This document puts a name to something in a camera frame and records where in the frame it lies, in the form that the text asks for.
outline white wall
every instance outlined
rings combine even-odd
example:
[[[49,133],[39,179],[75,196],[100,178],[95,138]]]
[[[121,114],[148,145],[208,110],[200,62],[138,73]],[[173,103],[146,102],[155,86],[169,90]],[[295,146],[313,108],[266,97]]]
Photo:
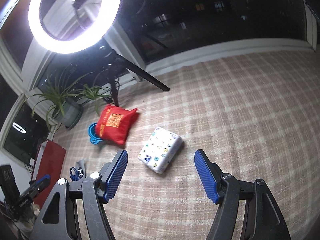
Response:
[[[10,164],[16,180],[16,184],[20,193],[25,191],[29,187],[29,181],[31,180],[31,174],[28,170],[17,164],[13,159],[9,158],[5,153],[0,151],[0,165]],[[0,188],[0,200],[3,201],[4,195]]]

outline blue gripper pad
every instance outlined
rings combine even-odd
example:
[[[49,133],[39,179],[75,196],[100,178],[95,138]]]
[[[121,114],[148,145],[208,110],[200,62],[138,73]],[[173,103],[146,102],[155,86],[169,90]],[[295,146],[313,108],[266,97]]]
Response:
[[[115,168],[113,169],[110,178],[106,182],[106,190],[103,198],[108,203],[110,199],[115,197],[117,192],[118,186],[124,174],[125,168],[128,164],[128,153],[124,151],[122,156],[120,157],[118,163],[116,164]]]
[[[195,166],[207,197],[211,199],[215,204],[217,204],[216,202],[219,199],[219,195],[217,193],[217,182],[215,181],[207,163],[205,162],[199,150],[195,152]]]

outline red pouch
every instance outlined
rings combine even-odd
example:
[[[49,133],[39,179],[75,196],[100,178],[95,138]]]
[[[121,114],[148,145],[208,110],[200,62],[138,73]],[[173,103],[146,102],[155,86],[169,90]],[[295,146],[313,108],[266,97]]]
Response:
[[[138,118],[137,110],[138,108],[128,111],[118,106],[107,105],[97,122],[96,135],[103,140],[124,145],[130,126]]]

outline screw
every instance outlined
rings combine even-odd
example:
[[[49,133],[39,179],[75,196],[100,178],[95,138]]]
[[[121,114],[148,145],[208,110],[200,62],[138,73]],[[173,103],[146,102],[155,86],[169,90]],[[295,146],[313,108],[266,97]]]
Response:
[[[263,179],[257,179],[257,184],[258,184],[258,185],[264,185],[265,182],[264,182]]]
[[[63,185],[63,184],[65,184],[65,182],[66,182],[66,179],[64,179],[64,178],[58,179],[58,181],[57,181],[57,183],[59,185]]]
[[[223,173],[223,174],[222,174],[222,177],[223,177],[224,179],[230,179],[230,178],[231,178],[231,174],[229,174],[229,173]]]
[[[97,179],[99,177],[100,177],[100,173],[98,173],[98,172],[93,172],[90,174],[91,179]]]

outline red panel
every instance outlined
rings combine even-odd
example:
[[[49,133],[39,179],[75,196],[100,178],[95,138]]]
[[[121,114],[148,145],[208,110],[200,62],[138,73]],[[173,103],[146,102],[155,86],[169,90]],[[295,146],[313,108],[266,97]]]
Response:
[[[40,208],[42,208],[54,184],[57,182],[58,179],[60,179],[60,173],[65,155],[66,150],[64,148],[48,140],[40,161],[39,171],[36,180],[39,180],[44,175],[49,174],[51,177],[51,182],[49,187],[47,187],[38,195],[38,197],[34,199],[35,204],[38,204]]]

